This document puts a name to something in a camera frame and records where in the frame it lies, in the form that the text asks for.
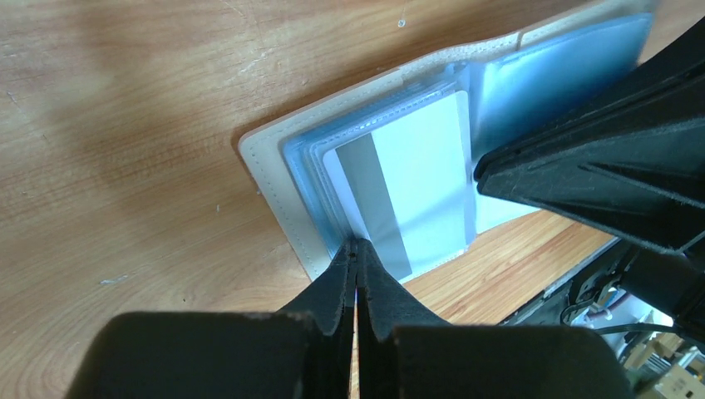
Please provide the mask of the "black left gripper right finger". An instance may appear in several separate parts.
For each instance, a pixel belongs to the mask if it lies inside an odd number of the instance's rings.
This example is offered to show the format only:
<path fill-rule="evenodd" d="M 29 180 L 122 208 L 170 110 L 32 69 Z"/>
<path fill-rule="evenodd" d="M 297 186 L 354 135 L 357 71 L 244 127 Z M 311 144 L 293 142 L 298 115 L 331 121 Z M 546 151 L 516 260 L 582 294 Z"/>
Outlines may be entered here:
<path fill-rule="evenodd" d="M 586 328 L 453 325 L 357 242 L 363 398 L 630 398 L 622 367 Z"/>

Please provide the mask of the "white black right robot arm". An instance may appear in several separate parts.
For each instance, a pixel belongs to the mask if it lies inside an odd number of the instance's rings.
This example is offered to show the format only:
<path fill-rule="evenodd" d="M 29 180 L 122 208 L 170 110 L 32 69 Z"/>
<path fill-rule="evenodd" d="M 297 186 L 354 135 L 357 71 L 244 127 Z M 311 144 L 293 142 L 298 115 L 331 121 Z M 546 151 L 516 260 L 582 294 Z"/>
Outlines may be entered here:
<path fill-rule="evenodd" d="M 506 319 L 568 324 L 612 288 L 704 341 L 704 24 L 587 104 L 484 155 L 483 195 L 612 234 Z"/>

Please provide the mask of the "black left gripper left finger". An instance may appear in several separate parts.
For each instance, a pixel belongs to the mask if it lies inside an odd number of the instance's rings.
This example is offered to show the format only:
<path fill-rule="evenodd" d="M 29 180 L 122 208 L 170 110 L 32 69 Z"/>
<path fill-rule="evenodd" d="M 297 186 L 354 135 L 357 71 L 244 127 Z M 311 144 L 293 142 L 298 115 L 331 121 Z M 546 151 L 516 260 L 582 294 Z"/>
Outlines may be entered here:
<path fill-rule="evenodd" d="M 70 398 L 346 398 L 356 245 L 275 312 L 132 312 L 92 341 Z"/>

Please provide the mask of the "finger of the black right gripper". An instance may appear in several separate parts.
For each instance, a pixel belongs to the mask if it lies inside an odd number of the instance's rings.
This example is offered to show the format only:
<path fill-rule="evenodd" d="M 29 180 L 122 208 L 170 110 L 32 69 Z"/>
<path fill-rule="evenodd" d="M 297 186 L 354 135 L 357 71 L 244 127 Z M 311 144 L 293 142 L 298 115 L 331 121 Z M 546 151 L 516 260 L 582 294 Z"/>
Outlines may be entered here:
<path fill-rule="evenodd" d="M 484 155 L 483 195 L 546 209 L 646 249 L 704 238 L 704 24 L 606 92 Z"/>

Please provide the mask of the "grey translucent card holder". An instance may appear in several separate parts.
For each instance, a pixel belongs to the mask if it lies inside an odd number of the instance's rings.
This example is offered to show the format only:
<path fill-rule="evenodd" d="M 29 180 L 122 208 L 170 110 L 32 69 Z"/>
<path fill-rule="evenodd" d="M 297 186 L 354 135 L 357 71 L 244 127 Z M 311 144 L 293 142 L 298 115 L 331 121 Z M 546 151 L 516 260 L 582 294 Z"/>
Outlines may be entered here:
<path fill-rule="evenodd" d="M 239 153 L 310 278 L 348 239 L 406 282 L 532 212 L 481 195 L 479 159 L 637 65 L 655 1 L 594 1 L 447 47 L 243 135 Z"/>

